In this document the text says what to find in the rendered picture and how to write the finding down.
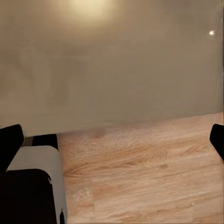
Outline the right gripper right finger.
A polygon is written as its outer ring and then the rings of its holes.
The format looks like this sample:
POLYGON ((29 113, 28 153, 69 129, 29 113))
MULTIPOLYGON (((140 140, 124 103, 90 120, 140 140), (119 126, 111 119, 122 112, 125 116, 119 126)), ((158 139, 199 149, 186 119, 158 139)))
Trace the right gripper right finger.
POLYGON ((210 142, 224 161, 224 126, 213 125, 210 133, 210 142))

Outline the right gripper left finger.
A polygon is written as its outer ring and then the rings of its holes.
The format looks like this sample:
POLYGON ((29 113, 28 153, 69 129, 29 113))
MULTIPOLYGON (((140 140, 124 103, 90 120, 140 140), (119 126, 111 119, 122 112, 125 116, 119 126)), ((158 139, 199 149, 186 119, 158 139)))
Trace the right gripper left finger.
POLYGON ((0 129, 0 179, 23 142, 20 124, 0 129))

